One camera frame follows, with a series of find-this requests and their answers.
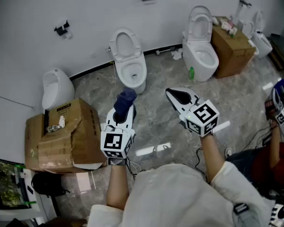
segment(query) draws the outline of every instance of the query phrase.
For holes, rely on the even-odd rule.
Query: open cardboard box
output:
[[[38,144],[46,133],[48,116],[38,114],[29,118],[25,128],[25,166],[27,169],[42,171],[39,167]]]
[[[39,167],[53,173],[95,170],[106,162],[100,150],[101,128],[98,114],[81,98],[49,111],[49,126],[65,127],[46,133],[39,142]]]

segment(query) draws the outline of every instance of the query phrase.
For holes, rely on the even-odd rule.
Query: white wall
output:
[[[265,33],[281,33],[284,0],[250,2],[250,17],[257,9],[264,12]],[[229,15],[237,4],[238,0],[156,0],[151,5],[140,0],[0,0],[0,95],[37,106],[31,111],[0,101],[0,158],[23,162],[25,120],[40,112],[41,80],[47,70],[59,67],[73,76],[110,61],[106,48],[120,26],[135,31],[145,51],[179,44],[193,6]],[[71,40],[53,31],[63,19],[71,25]]]
[[[250,0],[266,19],[265,33],[280,33],[284,0]],[[105,48],[113,31],[126,26],[139,36],[143,49],[181,43],[181,32],[193,6],[213,15],[234,13],[238,0],[0,0],[0,40],[10,57],[39,75],[58,66],[69,76],[110,60]],[[68,19],[73,39],[53,30]]]

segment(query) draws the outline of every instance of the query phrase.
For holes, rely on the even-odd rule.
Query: marble floor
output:
[[[142,169],[172,162],[194,168],[197,163],[196,150],[201,146],[200,139],[179,124],[178,114],[165,96],[168,87],[188,87],[212,101],[221,114],[219,123],[229,124],[215,133],[221,153],[226,147],[231,147],[234,152],[240,151],[258,130],[268,126],[264,100],[281,77],[268,58],[253,59],[239,75],[211,78],[203,83],[190,80],[184,61],[173,60],[169,52],[160,56],[147,55],[145,60],[146,89],[134,102],[137,110],[133,123],[136,137],[128,153],[130,160],[140,164]],[[75,79],[73,83],[75,97],[81,97],[95,107],[100,122],[105,122],[116,93],[123,90],[118,76],[115,80],[113,66]],[[262,134],[260,132],[255,137],[251,148],[255,147],[258,136]],[[199,156],[199,168],[204,171],[203,153],[200,152]],[[110,167],[83,175],[64,175],[62,185],[71,193],[56,197],[61,214],[86,218],[92,205],[105,204],[109,175]],[[129,174],[128,179],[131,187],[133,179]],[[88,186],[82,188],[82,181]]]

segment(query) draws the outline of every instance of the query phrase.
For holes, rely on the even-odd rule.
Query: white toilet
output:
[[[263,12],[258,11],[256,15],[255,32],[251,38],[253,43],[259,49],[258,58],[263,58],[267,56],[273,49],[270,42],[263,34],[263,29],[264,29]]]
[[[188,70],[192,67],[197,81],[208,80],[216,71],[219,59],[210,40],[212,16],[204,6],[194,7],[183,32],[183,59]]]
[[[259,55],[259,49],[255,45],[255,43],[253,43],[253,41],[251,40],[251,38],[252,38],[252,36],[253,36],[253,34],[255,32],[255,25],[254,25],[254,23],[252,21],[239,20],[238,23],[237,23],[237,28],[239,30],[241,30],[243,34],[246,35],[246,37],[248,38],[248,43],[252,47],[255,47],[255,49],[256,49],[256,51],[254,52],[253,56],[248,61],[248,63],[250,63],[255,58],[255,56]]]
[[[141,94],[146,86],[146,63],[137,35],[128,28],[115,30],[109,47],[122,83]]]
[[[69,77],[60,69],[50,70],[43,75],[43,87],[42,107],[46,110],[74,99],[74,86]]]

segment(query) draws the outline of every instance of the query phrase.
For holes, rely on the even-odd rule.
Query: sneaker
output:
[[[231,150],[231,148],[226,148],[225,149],[225,158],[228,158],[228,157],[230,157],[232,155],[232,150]]]

